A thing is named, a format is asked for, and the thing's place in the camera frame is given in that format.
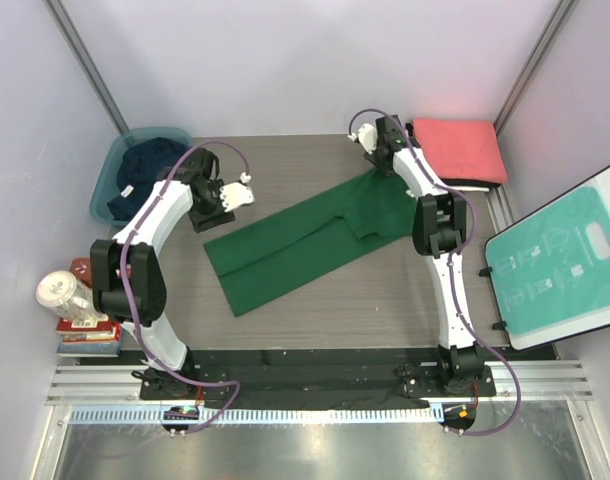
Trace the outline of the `green t shirt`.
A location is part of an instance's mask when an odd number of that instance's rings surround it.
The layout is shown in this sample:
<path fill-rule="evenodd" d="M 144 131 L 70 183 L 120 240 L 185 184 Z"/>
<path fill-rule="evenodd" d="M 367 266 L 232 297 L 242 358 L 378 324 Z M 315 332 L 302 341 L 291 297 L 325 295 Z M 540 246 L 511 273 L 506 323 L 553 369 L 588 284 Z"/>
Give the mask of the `green t shirt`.
<path fill-rule="evenodd" d="M 235 316 L 412 233 L 416 200 L 372 169 L 204 248 Z"/>

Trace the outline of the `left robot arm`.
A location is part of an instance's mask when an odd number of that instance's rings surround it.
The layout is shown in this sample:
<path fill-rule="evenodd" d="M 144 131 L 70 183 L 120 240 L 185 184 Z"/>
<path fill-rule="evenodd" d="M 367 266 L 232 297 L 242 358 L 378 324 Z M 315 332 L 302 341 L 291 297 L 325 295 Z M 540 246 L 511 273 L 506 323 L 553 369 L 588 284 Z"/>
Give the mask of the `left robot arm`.
<path fill-rule="evenodd" d="M 122 230 L 90 248 L 94 306 L 141 348 L 145 369 L 133 375 L 147 397 L 165 393 L 185 399 L 201 386 L 192 352 L 165 313 L 168 292 L 159 254 L 183 218 L 197 233 L 234 221 L 235 210 L 254 201 L 249 181 L 244 174 L 225 183 L 218 157 L 206 144 L 193 146 L 160 171 L 144 204 Z"/>

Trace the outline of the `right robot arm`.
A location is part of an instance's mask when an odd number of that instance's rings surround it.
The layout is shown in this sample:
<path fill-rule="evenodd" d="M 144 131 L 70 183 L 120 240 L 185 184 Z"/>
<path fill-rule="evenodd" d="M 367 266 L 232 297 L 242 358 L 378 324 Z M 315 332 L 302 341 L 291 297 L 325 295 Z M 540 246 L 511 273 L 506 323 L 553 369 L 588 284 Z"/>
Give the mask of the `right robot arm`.
<path fill-rule="evenodd" d="M 463 279 L 468 203 L 427 162 L 420 145 L 396 116 L 381 116 L 352 135 L 379 171 L 399 176 L 416 200 L 412 241 L 425 258 L 439 313 L 436 380 L 447 395 L 464 396 L 484 372 Z"/>

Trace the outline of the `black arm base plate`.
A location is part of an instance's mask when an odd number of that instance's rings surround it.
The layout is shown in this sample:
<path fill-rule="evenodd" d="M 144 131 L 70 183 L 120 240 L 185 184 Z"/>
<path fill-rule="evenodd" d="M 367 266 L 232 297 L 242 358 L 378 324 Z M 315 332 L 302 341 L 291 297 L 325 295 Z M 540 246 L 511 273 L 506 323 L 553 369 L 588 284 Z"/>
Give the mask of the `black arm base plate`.
<path fill-rule="evenodd" d="M 176 373 L 201 383 L 236 380 L 241 401 L 327 397 L 337 407 L 358 393 L 387 400 L 496 395 L 485 355 L 472 349 L 455 365 L 430 348 L 193 350 Z"/>

